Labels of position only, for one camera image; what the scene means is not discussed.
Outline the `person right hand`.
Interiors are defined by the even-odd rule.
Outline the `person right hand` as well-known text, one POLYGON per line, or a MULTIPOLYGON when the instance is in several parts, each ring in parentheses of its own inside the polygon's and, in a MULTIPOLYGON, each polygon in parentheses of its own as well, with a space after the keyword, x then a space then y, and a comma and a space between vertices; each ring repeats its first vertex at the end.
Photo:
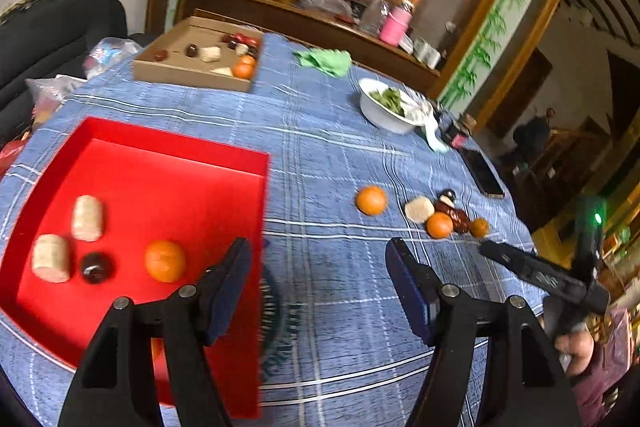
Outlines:
POLYGON ((554 347, 561 355, 570 358, 565 375, 572 378, 587 369, 593 356, 594 341, 588 329, 576 329, 574 332, 556 337, 554 347))

